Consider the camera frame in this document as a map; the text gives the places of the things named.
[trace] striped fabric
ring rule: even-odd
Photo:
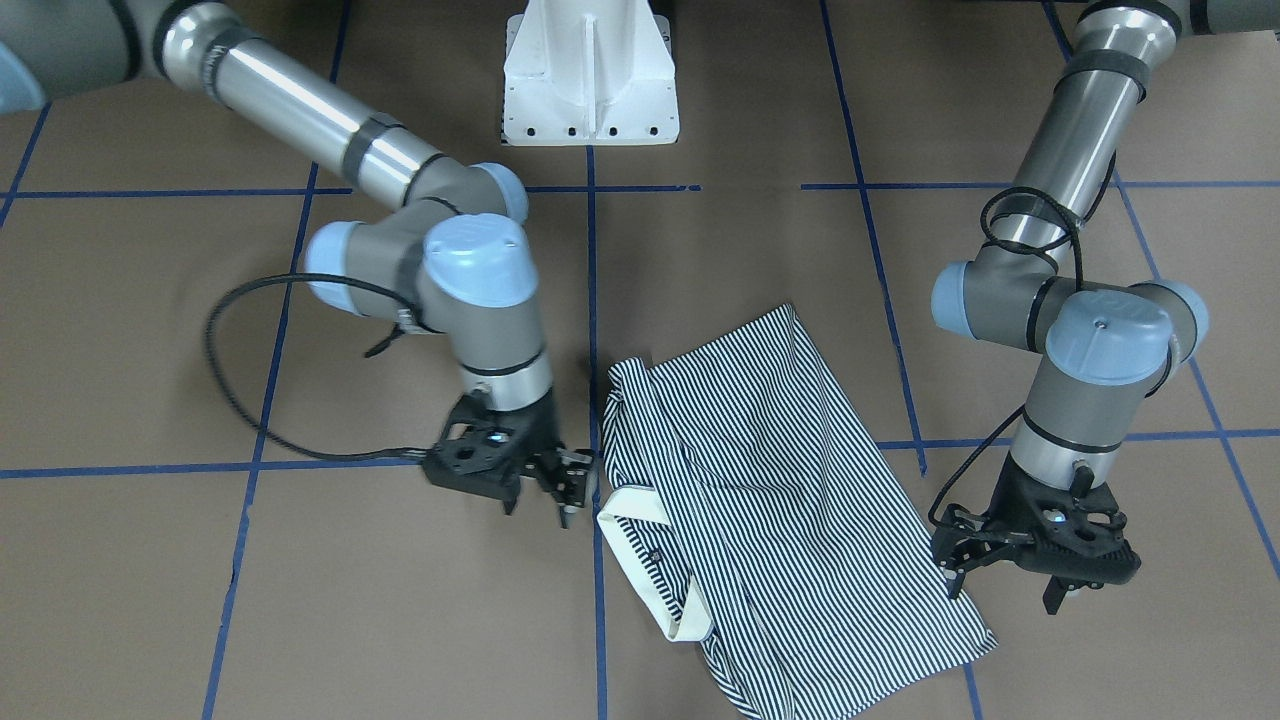
[[[948,601],[928,534],[785,305],[687,355],[609,373],[604,464],[671,525],[618,519],[677,619],[690,575],[712,676],[748,717],[842,720],[996,647]]]

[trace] light blue cap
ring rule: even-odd
[[[1192,351],[1187,354],[1187,357],[1196,355],[1196,351],[1199,350],[1201,343],[1204,341],[1204,336],[1208,334],[1208,305],[1204,304],[1204,299],[1192,290],[1192,286],[1178,281],[1158,279],[1142,284],[1158,284],[1183,299],[1183,302],[1192,309],[1192,318],[1196,318],[1196,343],[1192,346]]]
[[[938,279],[933,281],[929,309],[940,328],[972,340],[973,329],[969,328],[969,315],[964,309],[964,273],[968,266],[969,263],[965,261],[951,263],[938,273]]]
[[[457,215],[422,241],[422,266],[445,293],[468,305],[512,307],[538,291],[538,270],[520,223],[506,215]]]
[[[0,42],[0,114],[37,110],[46,101],[36,76],[8,45]]]
[[[525,183],[520,182],[516,173],[498,163],[480,163],[471,167],[489,173],[493,182],[498,183],[498,190],[502,191],[502,201],[507,204],[507,217],[525,224],[525,220],[529,219],[529,193],[525,192]]]
[[[347,277],[347,245],[351,242],[351,233],[360,224],[355,222],[329,223],[316,231],[307,245],[303,269],[307,273]],[[324,282],[307,284],[311,286],[311,292],[325,305],[360,315],[355,301],[351,300],[351,286]]]
[[[1155,302],[1116,290],[1076,292],[1048,329],[1044,355],[1068,375],[1096,386],[1126,386],[1158,370],[1174,323]]]

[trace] white plastic base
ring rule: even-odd
[[[671,23],[645,0],[530,0],[507,23],[503,140],[664,145],[680,136]]]

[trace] folded fabric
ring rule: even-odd
[[[844,720],[996,647],[790,305],[609,378],[602,530],[744,715]]]

